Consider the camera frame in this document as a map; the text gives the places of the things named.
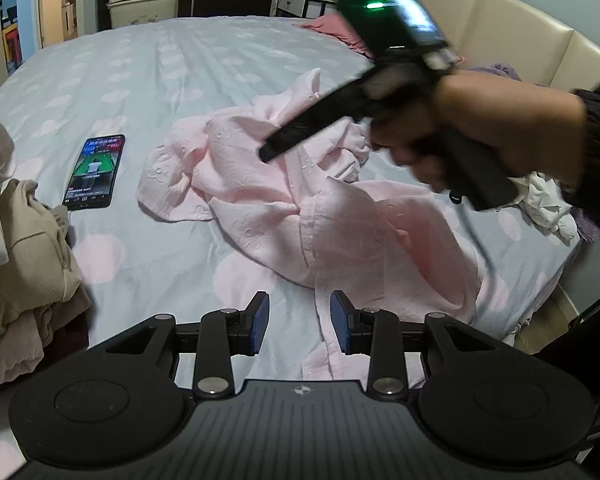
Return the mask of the person's right hand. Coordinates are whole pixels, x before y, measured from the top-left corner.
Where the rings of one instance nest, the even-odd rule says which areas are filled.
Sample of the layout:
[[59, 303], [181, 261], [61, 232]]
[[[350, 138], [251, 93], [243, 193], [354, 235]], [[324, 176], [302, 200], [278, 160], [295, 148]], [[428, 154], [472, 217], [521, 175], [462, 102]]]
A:
[[442, 163], [416, 154], [413, 143], [442, 127], [493, 146], [516, 176], [536, 171], [577, 186], [585, 118], [583, 101], [572, 93], [461, 70], [442, 78], [428, 100], [374, 119], [370, 140], [437, 193], [446, 189]]

